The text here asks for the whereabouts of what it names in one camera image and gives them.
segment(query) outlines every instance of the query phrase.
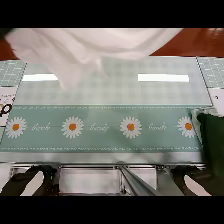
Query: checkered tablecloth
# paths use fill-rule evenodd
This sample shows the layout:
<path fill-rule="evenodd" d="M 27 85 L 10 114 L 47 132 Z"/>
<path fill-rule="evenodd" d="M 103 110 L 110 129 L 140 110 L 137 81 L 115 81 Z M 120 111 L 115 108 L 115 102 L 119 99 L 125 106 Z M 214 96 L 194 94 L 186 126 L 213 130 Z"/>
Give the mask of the checkered tablecloth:
<path fill-rule="evenodd" d="M 208 88 L 224 88 L 224 58 L 197 57 Z"/>
<path fill-rule="evenodd" d="M 194 57 L 105 58 L 102 67 L 106 75 L 99 71 L 87 74 L 67 91 L 59 81 L 22 81 L 15 105 L 211 105 Z M 37 73 L 50 72 L 28 64 L 24 76 Z M 138 82 L 139 73 L 188 75 L 190 82 Z"/>
<path fill-rule="evenodd" d="M 19 85 L 26 63 L 20 60 L 0 61 L 0 86 Z"/>

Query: white fabric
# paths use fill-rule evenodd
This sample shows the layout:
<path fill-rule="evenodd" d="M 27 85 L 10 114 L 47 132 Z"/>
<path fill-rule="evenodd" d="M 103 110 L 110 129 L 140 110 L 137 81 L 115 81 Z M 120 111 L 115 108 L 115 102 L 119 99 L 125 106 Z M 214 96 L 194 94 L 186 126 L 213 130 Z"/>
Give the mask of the white fabric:
<path fill-rule="evenodd" d="M 170 41 L 182 28 L 21 28 L 7 41 L 27 63 L 44 64 L 69 88 L 100 67 L 103 56 L 136 60 Z"/>

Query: gingham pattern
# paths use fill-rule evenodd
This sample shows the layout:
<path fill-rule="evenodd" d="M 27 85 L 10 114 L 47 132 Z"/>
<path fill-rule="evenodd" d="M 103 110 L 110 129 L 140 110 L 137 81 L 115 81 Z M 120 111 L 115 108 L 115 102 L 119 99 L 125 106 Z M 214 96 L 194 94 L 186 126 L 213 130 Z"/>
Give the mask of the gingham pattern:
<path fill-rule="evenodd" d="M 197 57 L 208 88 L 224 88 L 224 58 Z"/>
<path fill-rule="evenodd" d="M 195 57 L 106 58 L 102 67 L 106 75 L 87 74 L 67 92 L 58 81 L 22 81 L 15 105 L 211 105 Z M 44 66 L 28 64 L 24 75 L 40 72 L 49 73 Z M 189 75 L 190 83 L 138 82 L 139 73 Z"/>
<path fill-rule="evenodd" d="M 19 85 L 25 67 L 20 60 L 0 61 L 0 86 Z"/>

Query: brown wooden floor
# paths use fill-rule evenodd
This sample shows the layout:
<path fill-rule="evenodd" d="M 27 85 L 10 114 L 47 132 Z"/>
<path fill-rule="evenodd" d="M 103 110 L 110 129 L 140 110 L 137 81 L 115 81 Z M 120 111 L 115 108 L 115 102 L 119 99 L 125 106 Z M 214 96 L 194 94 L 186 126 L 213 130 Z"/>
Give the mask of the brown wooden floor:
<path fill-rule="evenodd" d="M 224 28 L 185 28 L 152 55 L 224 57 Z M 14 59 L 10 45 L 0 41 L 0 60 Z"/>

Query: daisy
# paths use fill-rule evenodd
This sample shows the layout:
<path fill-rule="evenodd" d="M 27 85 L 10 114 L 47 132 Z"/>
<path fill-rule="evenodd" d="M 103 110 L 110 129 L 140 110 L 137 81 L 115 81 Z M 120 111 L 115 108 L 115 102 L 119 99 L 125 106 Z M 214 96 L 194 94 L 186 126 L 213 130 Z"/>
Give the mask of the daisy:
<path fill-rule="evenodd" d="M 75 138 L 75 136 L 79 136 L 82 134 L 83 130 L 83 121 L 79 119 L 78 117 L 69 117 L 66 119 L 65 122 L 63 122 L 62 125 L 62 131 L 64 131 L 63 135 L 66 135 L 66 138 L 70 137 Z"/>
<path fill-rule="evenodd" d="M 22 117 L 14 117 L 8 122 L 6 126 L 6 135 L 8 138 L 17 138 L 18 136 L 23 134 L 23 131 L 26 130 L 26 121 Z"/>
<path fill-rule="evenodd" d="M 138 119 L 135 119 L 134 117 L 126 117 L 121 122 L 120 131 L 123 131 L 123 135 L 126 135 L 126 138 L 135 138 L 141 134 L 141 126 L 142 125 Z"/>
<path fill-rule="evenodd" d="M 185 137 L 194 138 L 195 131 L 189 117 L 185 116 L 179 119 L 177 127 L 179 131 L 182 131 L 182 135 L 185 135 Z"/>

